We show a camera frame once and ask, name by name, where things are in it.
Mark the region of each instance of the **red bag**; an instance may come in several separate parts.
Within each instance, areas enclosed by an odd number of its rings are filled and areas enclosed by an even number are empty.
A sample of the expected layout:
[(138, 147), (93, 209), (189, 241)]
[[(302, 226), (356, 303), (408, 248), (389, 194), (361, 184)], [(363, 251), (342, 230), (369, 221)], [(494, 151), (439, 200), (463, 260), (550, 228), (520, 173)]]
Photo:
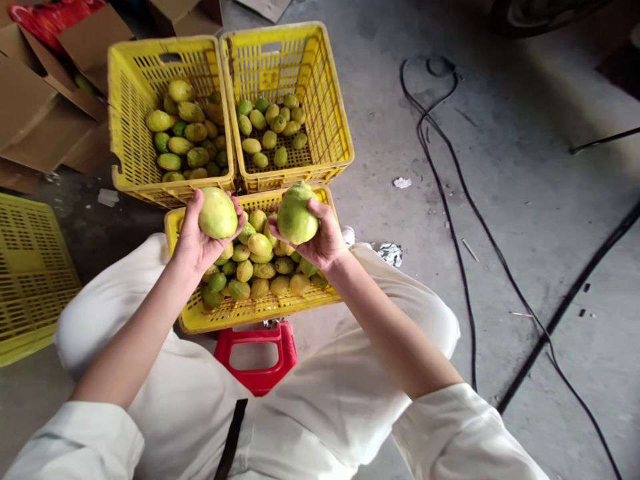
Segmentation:
[(58, 42), (58, 34), (105, 5), (105, 0), (60, 0), (31, 7), (12, 5), (9, 14), (42, 43), (66, 56)]

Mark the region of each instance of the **person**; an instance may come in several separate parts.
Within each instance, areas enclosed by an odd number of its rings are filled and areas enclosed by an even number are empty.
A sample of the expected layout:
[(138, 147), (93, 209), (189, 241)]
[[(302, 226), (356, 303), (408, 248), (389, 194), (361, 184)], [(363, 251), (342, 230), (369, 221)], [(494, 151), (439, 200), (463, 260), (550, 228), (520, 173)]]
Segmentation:
[(204, 348), (178, 339), (175, 319), (243, 228), (232, 200), (231, 237), (200, 231), (196, 190), (171, 259), (154, 234), (70, 302), (55, 343), (77, 384), (7, 480), (130, 479), (134, 470), (154, 480), (348, 479), (392, 432), (417, 479), (547, 478), (450, 364), (453, 312), (368, 244), (349, 248), (316, 200), (307, 207), (318, 233), (293, 246), (348, 307), (332, 341), (254, 398)]

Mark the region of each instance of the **black strap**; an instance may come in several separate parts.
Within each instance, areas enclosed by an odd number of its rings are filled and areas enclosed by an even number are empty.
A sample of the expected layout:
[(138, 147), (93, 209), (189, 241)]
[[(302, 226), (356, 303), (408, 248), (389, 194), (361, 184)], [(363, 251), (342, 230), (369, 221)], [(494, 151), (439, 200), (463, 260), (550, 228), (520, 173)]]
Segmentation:
[(247, 408), (248, 401), (249, 400), (247, 399), (242, 399), (235, 403), (233, 418), (227, 434), (227, 442), (225, 444), (225, 449), (222, 452), (220, 463), (218, 464), (218, 470), (215, 471), (215, 475), (213, 476), (213, 480), (226, 480), (229, 470), (231, 470), (233, 458), (235, 457), (235, 450), (238, 448), (240, 426), (242, 426), (242, 420), (245, 417), (245, 409)]

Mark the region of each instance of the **white sleeve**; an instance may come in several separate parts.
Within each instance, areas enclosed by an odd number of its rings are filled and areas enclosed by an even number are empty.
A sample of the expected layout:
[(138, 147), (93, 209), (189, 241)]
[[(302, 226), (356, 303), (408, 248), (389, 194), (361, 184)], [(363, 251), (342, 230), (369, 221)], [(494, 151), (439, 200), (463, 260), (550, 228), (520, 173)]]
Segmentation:
[(466, 383), (416, 400), (393, 436), (418, 480), (547, 479), (498, 412)]
[(130, 479), (144, 444), (122, 408), (70, 401), (30, 438), (4, 479)]

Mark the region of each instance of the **white pants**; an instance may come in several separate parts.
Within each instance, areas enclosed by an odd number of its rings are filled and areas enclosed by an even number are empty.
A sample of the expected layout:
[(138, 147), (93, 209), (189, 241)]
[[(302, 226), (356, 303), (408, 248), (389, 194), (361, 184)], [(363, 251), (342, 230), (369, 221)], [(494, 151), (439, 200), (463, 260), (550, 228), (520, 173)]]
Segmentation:
[[(450, 357), (451, 310), (386, 264), (368, 244), (351, 248), (378, 286)], [(168, 261), (157, 233), (90, 282), (62, 313), (55, 344), (78, 379), (132, 316)], [(295, 317), (290, 319), (295, 332)], [(254, 398), (213, 356), (170, 332), (129, 408), (145, 438), (138, 470), (151, 479), (206, 479), (220, 460), (235, 402), (248, 398), (230, 477), (350, 478), (370, 462), (410, 404), (348, 314), (335, 336), (273, 390)]]

